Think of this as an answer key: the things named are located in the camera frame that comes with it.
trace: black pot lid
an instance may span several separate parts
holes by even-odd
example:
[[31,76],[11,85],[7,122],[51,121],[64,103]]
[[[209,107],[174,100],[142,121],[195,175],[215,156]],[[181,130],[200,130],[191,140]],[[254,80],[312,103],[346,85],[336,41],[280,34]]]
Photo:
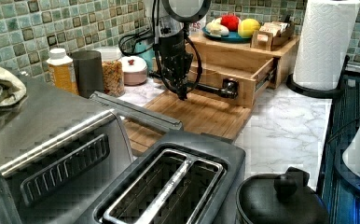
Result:
[[237,191],[241,223],[329,223],[323,201],[307,186],[309,174],[290,167],[283,175],[254,175]]

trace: wooden cutting board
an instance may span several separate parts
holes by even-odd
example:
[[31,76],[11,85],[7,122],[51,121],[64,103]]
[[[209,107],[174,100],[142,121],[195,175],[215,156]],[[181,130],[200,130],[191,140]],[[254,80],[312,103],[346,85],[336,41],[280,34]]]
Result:
[[[231,105],[198,95],[196,90],[193,92],[187,95],[188,99],[181,101],[177,95],[165,91],[145,105],[145,108],[181,120],[185,131],[234,140],[250,118],[253,108]],[[164,135],[131,120],[125,120],[124,124],[135,156],[143,154]]]

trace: paper towel roll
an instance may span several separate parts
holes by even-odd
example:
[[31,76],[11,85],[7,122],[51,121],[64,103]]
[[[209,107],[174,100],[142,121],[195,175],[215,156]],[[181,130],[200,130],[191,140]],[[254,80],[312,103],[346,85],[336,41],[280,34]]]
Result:
[[299,86],[337,87],[359,8],[358,0],[308,1],[293,75]]

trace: white marble countertop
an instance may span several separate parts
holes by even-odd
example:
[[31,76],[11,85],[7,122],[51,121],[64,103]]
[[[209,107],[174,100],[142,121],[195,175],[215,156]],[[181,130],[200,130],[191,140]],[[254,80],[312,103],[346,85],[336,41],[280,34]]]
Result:
[[[164,88],[152,79],[125,87],[119,99],[143,106]],[[266,89],[234,145],[246,152],[245,178],[256,174],[282,174],[294,166],[311,174],[317,186],[331,100],[315,99],[289,90],[285,84]]]

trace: mosaic tile backsplash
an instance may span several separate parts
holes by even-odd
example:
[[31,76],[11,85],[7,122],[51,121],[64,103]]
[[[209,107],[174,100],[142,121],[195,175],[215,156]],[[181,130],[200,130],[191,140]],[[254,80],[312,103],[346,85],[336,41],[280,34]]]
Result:
[[[290,13],[299,34],[306,6],[306,0],[212,0],[207,21],[232,12],[262,23]],[[50,48],[115,46],[145,24],[142,0],[0,0],[0,65],[42,77]],[[348,54],[360,64],[360,11]]]
[[41,76],[50,48],[115,46],[144,24],[140,0],[0,0],[0,65]]
[[[277,21],[283,14],[290,14],[300,34],[307,0],[212,0],[207,22],[227,13],[233,13],[242,20],[251,18],[261,24]],[[353,28],[352,40],[348,48],[350,63],[360,65],[360,10]]]

